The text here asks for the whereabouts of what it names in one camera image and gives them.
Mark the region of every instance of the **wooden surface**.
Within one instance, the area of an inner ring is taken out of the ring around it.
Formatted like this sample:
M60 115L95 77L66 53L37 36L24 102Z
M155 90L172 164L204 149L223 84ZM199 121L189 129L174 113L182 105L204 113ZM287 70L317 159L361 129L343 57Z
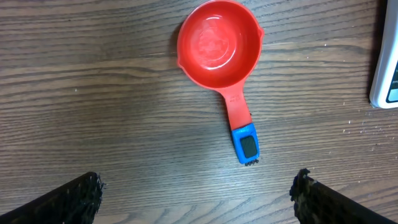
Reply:
M398 221L398 110L373 109L379 1L242 1L266 36L245 96L260 163L221 97L176 66L202 0L0 1L0 213L87 171L95 223L296 223L299 169Z

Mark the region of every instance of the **measuring cup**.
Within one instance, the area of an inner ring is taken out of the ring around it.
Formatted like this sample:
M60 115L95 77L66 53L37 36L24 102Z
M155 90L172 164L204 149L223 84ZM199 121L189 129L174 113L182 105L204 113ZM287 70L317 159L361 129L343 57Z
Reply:
M179 67L197 85L223 95L242 164L260 154L243 85L259 60L263 36L249 9L235 1L213 0L185 19L177 41Z

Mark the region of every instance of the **digital scale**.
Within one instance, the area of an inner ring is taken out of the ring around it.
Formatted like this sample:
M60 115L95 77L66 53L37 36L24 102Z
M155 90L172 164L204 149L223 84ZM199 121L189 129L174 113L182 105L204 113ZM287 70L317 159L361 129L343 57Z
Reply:
M383 41L370 94L373 107L398 107L398 0L388 0Z

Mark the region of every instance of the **red bowl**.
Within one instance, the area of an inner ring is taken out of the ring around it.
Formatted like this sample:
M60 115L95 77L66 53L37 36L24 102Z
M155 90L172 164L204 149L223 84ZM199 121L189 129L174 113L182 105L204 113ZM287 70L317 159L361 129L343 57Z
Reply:
M198 85L217 90L245 81L261 54L264 31L249 9L230 0L197 7L181 27L178 65Z

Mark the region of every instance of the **blue plastic cap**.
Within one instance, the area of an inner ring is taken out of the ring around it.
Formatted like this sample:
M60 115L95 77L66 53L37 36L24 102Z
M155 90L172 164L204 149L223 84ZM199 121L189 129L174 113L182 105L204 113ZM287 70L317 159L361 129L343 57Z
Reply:
M260 156L259 140L253 123L232 130L232 138L240 163L248 163Z

